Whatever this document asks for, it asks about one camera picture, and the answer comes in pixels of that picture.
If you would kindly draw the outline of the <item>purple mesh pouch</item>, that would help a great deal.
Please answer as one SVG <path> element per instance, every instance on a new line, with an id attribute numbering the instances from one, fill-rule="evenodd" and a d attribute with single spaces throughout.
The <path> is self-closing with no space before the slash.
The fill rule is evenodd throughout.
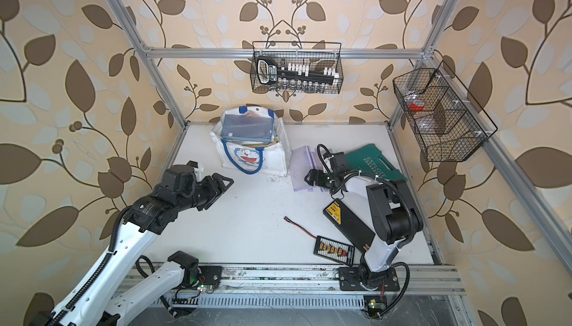
<path id="1" fill-rule="evenodd" d="M 303 146 L 292 150 L 289 172 L 294 192 L 314 190 L 305 181 L 305 177 L 312 169 L 323 170 L 323 164 L 320 162 L 315 148 Z"/>

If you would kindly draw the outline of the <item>blue-grey mesh pouch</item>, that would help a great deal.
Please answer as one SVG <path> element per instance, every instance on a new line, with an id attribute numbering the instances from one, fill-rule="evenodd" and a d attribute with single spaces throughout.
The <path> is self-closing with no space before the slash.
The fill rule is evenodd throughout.
<path id="1" fill-rule="evenodd" d="M 268 144 L 273 138 L 273 131 L 274 118 L 270 116 L 227 115 L 220 136 L 227 141 Z"/>

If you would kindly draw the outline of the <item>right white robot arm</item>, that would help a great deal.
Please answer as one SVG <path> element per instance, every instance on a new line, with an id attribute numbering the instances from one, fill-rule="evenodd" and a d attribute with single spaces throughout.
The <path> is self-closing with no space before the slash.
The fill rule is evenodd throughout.
<path id="1" fill-rule="evenodd" d="M 324 216 L 361 254 L 357 266 L 352 261 L 345 263 L 341 288 L 377 291 L 388 286 L 397 290 L 395 258 L 424 228 L 407 179 L 384 155 L 374 160 L 356 151 L 332 153 L 318 144 L 317 158 L 322 167 L 308 171 L 305 182 L 329 192 L 332 201 L 323 209 Z M 367 201 L 371 225 L 342 201 L 344 194 Z"/>

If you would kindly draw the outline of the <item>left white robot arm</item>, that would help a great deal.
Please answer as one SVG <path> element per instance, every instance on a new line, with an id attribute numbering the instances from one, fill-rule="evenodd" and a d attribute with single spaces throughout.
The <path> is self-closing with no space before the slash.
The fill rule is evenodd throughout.
<path id="1" fill-rule="evenodd" d="M 127 325 L 142 311 L 175 288 L 199 290 L 208 281 L 199 260 L 178 251 L 156 271 L 126 293 L 116 290 L 144 251 L 189 209 L 209 209 L 233 185 L 233 179 L 214 173 L 199 180 L 198 164 L 168 168 L 152 192 L 122 210 L 110 244 L 81 282 L 51 311 L 38 311 L 31 325 Z"/>

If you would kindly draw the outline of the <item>white Doraemon canvas bag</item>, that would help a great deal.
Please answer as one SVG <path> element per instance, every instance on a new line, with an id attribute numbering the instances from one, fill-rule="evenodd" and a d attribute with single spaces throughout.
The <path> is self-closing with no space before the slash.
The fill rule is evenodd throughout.
<path id="1" fill-rule="evenodd" d="M 220 133 L 227 115 L 248 114 L 270 116 L 274 118 L 273 138 L 270 143 L 245 143 L 243 141 L 227 141 Z M 283 120 L 274 110 L 264 107 L 242 106 L 226 110 L 219 122 L 211 130 L 210 135 L 224 168 L 235 169 L 247 175 L 270 174 L 286 177 L 290 165 L 291 148 L 285 131 Z"/>

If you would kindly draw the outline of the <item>green plastic tool case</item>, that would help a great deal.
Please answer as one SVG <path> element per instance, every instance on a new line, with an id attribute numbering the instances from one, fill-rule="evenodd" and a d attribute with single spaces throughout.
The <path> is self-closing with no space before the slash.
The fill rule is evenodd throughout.
<path id="1" fill-rule="evenodd" d="M 374 144 L 345 153 L 349 167 L 353 171 L 377 175 L 384 180 L 407 181 L 402 172 L 391 164 L 389 159 Z"/>

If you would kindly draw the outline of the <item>black box yellow label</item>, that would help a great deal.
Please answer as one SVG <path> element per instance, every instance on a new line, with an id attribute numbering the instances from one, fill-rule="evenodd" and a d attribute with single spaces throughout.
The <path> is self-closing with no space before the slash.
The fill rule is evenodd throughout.
<path id="1" fill-rule="evenodd" d="M 360 252 L 365 253 L 374 240 L 374 231 L 366 225 L 341 199 L 334 199 L 323 214 L 338 231 Z"/>

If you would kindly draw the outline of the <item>black charger board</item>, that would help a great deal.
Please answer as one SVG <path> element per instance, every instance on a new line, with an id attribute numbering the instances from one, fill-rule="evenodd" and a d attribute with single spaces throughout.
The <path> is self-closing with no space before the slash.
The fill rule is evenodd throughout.
<path id="1" fill-rule="evenodd" d="M 302 230 L 306 235 L 314 239 L 313 254 L 328 261 L 339 263 L 344 266 L 353 266 L 355 259 L 355 247 L 325 238 L 320 235 L 313 235 L 307 229 L 293 222 L 289 217 L 284 216 L 284 220 Z"/>

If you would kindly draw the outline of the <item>aluminium frame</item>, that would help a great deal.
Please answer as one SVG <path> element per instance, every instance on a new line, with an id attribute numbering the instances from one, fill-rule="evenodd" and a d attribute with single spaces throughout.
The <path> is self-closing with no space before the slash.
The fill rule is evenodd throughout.
<path id="1" fill-rule="evenodd" d="M 116 0 L 178 121 L 388 124 L 479 325 L 571 323 L 571 0 Z"/>

